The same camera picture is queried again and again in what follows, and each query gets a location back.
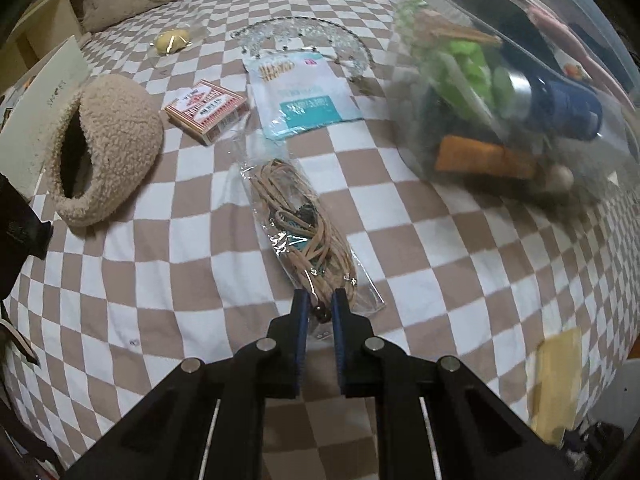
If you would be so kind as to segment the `red playing card box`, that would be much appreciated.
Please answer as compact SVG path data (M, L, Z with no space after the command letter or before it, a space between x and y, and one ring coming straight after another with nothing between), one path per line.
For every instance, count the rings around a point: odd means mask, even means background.
M212 145L247 110L246 96L205 79L164 107L174 125L204 145Z

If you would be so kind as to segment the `beige egg shaped ball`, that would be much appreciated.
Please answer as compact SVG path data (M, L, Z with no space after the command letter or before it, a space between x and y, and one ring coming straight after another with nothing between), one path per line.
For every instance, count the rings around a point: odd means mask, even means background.
M567 166L555 164L544 170L544 192L562 194L570 192L574 185L574 174Z

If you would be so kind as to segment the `dark blue spray can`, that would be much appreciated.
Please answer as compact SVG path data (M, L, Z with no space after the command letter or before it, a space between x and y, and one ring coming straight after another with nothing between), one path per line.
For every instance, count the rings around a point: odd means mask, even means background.
M603 107L598 97L580 84L527 77L517 70L494 71L492 88L500 116L530 130L589 142L602 125Z

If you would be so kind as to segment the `green patterned packet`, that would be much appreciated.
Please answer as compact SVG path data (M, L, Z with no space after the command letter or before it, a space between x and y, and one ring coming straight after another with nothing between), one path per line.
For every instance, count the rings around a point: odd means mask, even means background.
M449 0L399 0L395 26L421 77L460 117L487 127L497 121L487 57L499 52L501 38Z

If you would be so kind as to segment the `clear beaded tiara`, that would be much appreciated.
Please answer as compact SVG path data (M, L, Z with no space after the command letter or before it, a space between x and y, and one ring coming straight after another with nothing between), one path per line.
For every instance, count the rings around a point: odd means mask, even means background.
M374 66L370 49L343 25L321 18L278 16L232 32L246 58L258 60L272 54L319 53L343 67L349 80L361 79Z

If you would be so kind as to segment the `yellow translucent plastic piece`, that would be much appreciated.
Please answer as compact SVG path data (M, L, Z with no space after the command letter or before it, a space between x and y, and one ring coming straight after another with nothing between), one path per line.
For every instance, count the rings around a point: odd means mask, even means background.
M536 353L532 428L544 442L560 446L574 427L582 388L582 332L571 328L543 341Z

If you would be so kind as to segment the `checkered bed sheet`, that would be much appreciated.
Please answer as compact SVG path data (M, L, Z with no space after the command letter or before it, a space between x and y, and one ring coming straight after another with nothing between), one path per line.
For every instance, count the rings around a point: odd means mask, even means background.
M522 417L540 342L582 332L589 410L639 333L639 200L623 196L570 224L512 200L418 180L393 142L381 84L395 0L179 0L99 32L93 73L137 81L165 105L207 79L244 91L232 32L264 18L315 16L354 32L374 75L360 122L296 136L292 155L384 299L374 329L435 359L460 356ZM191 43L160 56L154 39ZM165 131L155 169L107 223L67 229L45 190L32 203L54 225L47 258L25 263L9 315L39 358L3 362L17 411L71 464L181 360L228 358L288 310L293 287L256 226L227 140Z

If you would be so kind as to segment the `orange rectangular sponge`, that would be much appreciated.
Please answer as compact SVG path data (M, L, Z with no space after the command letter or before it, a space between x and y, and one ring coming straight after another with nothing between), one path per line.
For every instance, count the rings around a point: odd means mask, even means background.
M537 162L527 153L509 150L502 145L463 136L445 136L439 144L435 169L459 174L486 174L491 177L530 180L535 177Z

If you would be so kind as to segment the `small yellow item in bag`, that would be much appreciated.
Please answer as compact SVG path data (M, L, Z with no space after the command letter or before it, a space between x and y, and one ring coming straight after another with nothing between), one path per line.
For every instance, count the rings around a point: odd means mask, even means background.
M176 28L161 32L153 41L153 48L160 56L171 55L186 48L191 43L187 29Z

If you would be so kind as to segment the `clear plastic storage bin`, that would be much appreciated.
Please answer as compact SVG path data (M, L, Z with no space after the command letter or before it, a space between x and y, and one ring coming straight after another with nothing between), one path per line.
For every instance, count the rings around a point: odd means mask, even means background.
M426 180L592 204L639 187L639 72L593 0L397 0L387 90Z

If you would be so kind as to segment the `wooden bedside shelf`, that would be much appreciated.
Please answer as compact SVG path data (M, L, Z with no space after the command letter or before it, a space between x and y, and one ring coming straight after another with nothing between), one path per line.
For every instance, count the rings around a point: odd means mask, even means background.
M82 20L84 0L35 0L1 48L1 91L6 91L71 36L83 47L91 38Z

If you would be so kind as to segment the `teal white sachet packet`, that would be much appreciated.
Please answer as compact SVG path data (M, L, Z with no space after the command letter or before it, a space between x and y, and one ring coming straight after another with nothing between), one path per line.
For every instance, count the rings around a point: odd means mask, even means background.
M312 51L269 53L244 61L250 93L271 141L362 118L344 78Z

